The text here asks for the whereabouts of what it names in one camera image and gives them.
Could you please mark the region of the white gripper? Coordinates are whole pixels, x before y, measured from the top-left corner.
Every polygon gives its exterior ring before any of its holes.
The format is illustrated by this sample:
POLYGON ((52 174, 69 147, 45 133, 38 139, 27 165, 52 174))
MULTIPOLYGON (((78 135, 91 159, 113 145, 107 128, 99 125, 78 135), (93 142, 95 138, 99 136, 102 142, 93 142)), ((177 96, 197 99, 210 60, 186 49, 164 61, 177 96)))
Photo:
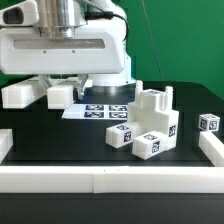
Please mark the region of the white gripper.
POLYGON ((52 87, 46 74, 80 74, 77 94, 82 99, 87 74, 120 73, 125 66, 122 37, 111 29, 91 25, 75 30, 71 39, 45 39, 36 28, 0 31, 0 70, 4 74, 39 75, 39 83, 52 87))

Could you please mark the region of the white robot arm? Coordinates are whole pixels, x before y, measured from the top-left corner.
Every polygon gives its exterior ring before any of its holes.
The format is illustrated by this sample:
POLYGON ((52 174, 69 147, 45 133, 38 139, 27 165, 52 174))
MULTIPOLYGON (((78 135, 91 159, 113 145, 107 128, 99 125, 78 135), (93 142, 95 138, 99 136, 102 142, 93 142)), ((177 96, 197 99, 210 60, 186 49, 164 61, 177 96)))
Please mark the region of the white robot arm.
POLYGON ((112 0, 24 0, 0 9, 0 71, 35 75, 46 89, 52 75, 76 75, 78 91, 131 84, 129 26, 112 0))

